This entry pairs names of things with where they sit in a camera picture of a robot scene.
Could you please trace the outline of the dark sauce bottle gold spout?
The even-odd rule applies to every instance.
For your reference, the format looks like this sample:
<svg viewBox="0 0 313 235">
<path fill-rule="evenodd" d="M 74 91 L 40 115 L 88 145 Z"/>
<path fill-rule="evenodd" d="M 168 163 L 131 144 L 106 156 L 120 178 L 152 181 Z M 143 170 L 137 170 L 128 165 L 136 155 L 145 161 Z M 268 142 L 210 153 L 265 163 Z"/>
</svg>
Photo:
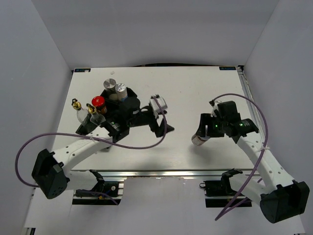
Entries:
<svg viewBox="0 0 313 235">
<path fill-rule="evenodd" d="M 103 122 L 106 121 L 105 117 L 102 114 L 100 114 L 93 105 L 87 103 L 86 106 L 88 108 L 88 113 L 91 115 L 90 121 L 92 123 L 94 123 L 97 126 L 100 126 Z"/>
</svg>

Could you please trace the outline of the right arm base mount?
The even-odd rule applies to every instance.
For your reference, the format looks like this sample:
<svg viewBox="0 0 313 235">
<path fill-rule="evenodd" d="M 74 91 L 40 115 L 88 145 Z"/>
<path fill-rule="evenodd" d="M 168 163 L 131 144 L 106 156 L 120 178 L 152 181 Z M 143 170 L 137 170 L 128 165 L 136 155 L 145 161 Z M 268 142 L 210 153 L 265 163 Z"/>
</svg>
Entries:
<svg viewBox="0 0 313 235">
<path fill-rule="evenodd" d="M 236 191 L 230 188 L 229 178 L 234 175 L 248 176 L 250 171 L 240 169 L 202 170 L 199 176 L 202 182 L 199 188 L 204 191 L 206 208 L 222 209 L 231 201 Z"/>
</svg>

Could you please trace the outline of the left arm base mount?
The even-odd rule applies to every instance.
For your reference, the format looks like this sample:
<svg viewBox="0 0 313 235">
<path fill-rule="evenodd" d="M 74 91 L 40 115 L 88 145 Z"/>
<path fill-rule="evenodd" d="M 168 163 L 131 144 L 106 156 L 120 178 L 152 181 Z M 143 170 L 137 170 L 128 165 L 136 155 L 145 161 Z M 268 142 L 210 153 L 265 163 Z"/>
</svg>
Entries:
<svg viewBox="0 0 313 235">
<path fill-rule="evenodd" d="M 73 205 L 117 206 L 121 202 L 118 181 L 107 181 L 96 170 L 89 171 L 97 180 L 91 189 L 78 189 L 74 193 Z"/>
</svg>

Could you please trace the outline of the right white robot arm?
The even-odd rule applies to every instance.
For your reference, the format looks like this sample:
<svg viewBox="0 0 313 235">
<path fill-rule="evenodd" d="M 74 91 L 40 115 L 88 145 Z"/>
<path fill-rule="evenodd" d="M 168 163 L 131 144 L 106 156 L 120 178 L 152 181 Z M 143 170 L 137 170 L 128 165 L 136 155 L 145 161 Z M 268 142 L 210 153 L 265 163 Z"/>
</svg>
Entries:
<svg viewBox="0 0 313 235">
<path fill-rule="evenodd" d="M 296 181 L 276 160 L 258 127 L 250 119 L 242 119 L 234 101 L 214 106 L 211 113 L 202 113 L 192 143 L 200 146 L 211 138 L 228 136 L 253 163 L 253 171 L 262 183 L 249 179 L 241 170 L 232 169 L 221 176 L 221 190 L 237 198 L 243 195 L 257 204 L 270 223 L 277 223 L 303 214 L 310 189 Z"/>
</svg>

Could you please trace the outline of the glass jar white powder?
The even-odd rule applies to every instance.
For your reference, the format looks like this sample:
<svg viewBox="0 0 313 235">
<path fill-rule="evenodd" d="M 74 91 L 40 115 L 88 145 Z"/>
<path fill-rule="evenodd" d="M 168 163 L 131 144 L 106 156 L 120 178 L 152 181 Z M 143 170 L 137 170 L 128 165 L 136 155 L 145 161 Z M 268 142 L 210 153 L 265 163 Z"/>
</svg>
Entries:
<svg viewBox="0 0 313 235">
<path fill-rule="evenodd" d="M 113 78 L 106 79 L 103 83 L 103 86 L 107 92 L 108 98 L 117 101 L 118 97 L 115 90 L 116 81 Z"/>
</svg>

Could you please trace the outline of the red lid sauce jar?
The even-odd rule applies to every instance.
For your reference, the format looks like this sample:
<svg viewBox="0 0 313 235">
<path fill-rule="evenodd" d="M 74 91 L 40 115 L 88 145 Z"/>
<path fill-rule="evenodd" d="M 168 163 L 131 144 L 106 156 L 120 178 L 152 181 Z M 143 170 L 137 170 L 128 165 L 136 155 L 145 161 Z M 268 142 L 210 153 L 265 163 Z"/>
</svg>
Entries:
<svg viewBox="0 0 313 235">
<path fill-rule="evenodd" d="M 107 107 L 105 104 L 105 98 L 102 96 L 95 96 L 92 100 L 91 100 L 91 104 L 97 109 L 97 111 L 102 114 L 105 115 L 107 113 Z"/>
</svg>

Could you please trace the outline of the clear oil bottle gold spout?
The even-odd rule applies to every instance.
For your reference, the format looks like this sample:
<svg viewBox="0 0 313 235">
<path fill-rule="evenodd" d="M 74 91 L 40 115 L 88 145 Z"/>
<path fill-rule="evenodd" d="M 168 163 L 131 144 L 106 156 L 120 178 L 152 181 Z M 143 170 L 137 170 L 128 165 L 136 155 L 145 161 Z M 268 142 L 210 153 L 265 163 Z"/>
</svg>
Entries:
<svg viewBox="0 0 313 235">
<path fill-rule="evenodd" d="M 77 119 L 81 125 L 85 125 L 86 118 L 88 117 L 88 111 L 84 109 L 81 103 L 77 99 L 72 99 L 71 103 L 74 110 L 76 110 Z"/>
</svg>

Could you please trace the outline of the white lid brown jar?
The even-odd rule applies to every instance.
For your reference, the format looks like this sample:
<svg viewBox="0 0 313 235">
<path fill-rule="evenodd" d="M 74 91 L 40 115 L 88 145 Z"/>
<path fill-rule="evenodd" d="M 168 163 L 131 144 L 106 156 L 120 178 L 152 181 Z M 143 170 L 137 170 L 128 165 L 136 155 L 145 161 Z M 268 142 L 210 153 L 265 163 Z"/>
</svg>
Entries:
<svg viewBox="0 0 313 235">
<path fill-rule="evenodd" d="M 197 134 L 194 134 L 191 138 L 192 144 L 195 146 L 201 146 L 204 144 L 206 141 L 208 141 L 210 137 L 200 137 Z"/>
</svg>

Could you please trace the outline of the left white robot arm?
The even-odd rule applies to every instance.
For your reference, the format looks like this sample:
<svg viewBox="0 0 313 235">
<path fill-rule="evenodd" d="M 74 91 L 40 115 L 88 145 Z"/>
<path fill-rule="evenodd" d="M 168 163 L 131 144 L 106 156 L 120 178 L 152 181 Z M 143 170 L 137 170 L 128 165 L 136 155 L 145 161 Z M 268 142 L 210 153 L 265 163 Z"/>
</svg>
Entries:
<svg viewBox="0 0 313 235">
<path fill-rule="evenodd" d="M 141 108 L 136 97 L 128 97 L 113 108 L 109 108 L 105 121 L 92 125 L 87 135 L 63 148 L 42 150 L 35 161 L 32 177 L 47 199 L 53 199 L 66 190 L 75 190 L 80 195 L 101 195 L 105 193 L 105 180 L 94 169 L 74 171 L 80 162 L 125 138 L 132 127 L 148 125 L 156 137 L 164 139 L 174 127 L 163 119 L 157 122 L 159 115 L 165 115 L 167 104 L 163 97 L 152 96 L 147 106 Z"/>
</svg>

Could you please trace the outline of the blue label silver lid jar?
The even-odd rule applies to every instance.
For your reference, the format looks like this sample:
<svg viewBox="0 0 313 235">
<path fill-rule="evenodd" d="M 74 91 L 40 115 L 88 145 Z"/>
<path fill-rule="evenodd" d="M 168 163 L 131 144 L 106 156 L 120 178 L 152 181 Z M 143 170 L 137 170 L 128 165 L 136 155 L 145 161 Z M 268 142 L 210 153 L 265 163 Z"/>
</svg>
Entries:
<svg viewBox="0 0 313 235">
<path fill-rule="evenodd" d="M 116 84 L 115 93 L 117 94 L 117 99 L 121 102 L 128 97 L 127 87 L 123 83 Z"/>
</svg>

